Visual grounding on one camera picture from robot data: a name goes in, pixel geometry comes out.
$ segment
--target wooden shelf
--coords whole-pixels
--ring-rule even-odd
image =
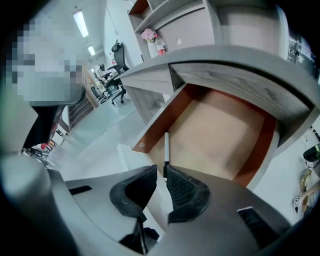
[[[149,7],[147,0],[137,0],[129,11],[129,15],[140,15]]]
[[[186,5],[190,3],[195,3],[195,7],[199,7],[200,4],[202,4],[202,1],[195,1],[195,0],[166,0],[162,4],[160,4],[153,12],[151,12],[142,22],[141,24],[135,29],[135,33],[142,33],[145,29],[150,28],[152,25],[160,22],[163,20],[166,16],[173,15],[173,12],[175,13],[175,18],[179,17],[177,16],[176,11],[182,7],[185,7]]]

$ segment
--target fluorescent light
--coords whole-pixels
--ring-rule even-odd
[[[86,37],[89,35],[88,33],[88,30],[87,30],[87,27],[86,27],[86,23],[85,23],[85,19],[84,19],[84,15],[82,14],[82,11],[81,10],[78,10],[76,11],[74,14],[73,14],[73,18],[75,20],[75,23],[77,24],[80,32],[81,32],[81,35],[83,37]]]
[[[89,52],[91,53],[92,56],[96,54],[94,48],[92,47],[92,45],[88,47],[88,50],[89,50]]]

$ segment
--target black office chair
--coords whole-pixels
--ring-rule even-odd
[[[91,86],[91,91],[93,92],[94,96],[97,97],[98,101],[100,101],[100,104],[105,103],[107,101],[107,97],[105,97],[105,95],[99,95],[99,93],[97,92],[97,89],[94,86]]]
[[[125,49],[122,43],[118,43],[118,40],[115,41],[115,44],[112,46],[111,51],[114,53],[114,60],[116,61],[116,65],[109,67],[107,70],[115,69],[118,75],[121,74],[121,69],[127,71],[129,68],[125,62]],[[110,79],[107,83],[105,83],[104,88],[108,88],[110,86],[121,87],[121,92],[119,92],[115,97],[112,98],[111,103],[115,104],[115,98],[121,96],[121,103],[124,103],[123,97],[127,93],[120,79],[114,77]]]

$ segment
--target open drawer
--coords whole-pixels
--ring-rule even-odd
[[[275,155],[297,141],[320,113],[320,87],[310,74],[277,56],[247,47],[181,49],[135,66],[119,78],[147,126],[159,117],[154,113],[160,105],[154,102],[164,103],[163,94],[174,98],[181,84],[203,86],[251,103],[277,120],[280,136]],[[129,87],[139,91],[131,93]]]
[[[171,165],[234,180],[250,189],[263,176],[279,142],[277,120],[266,111],[189,83],[174,92],[131,146],[149,154],[160,171],[166,131]]]

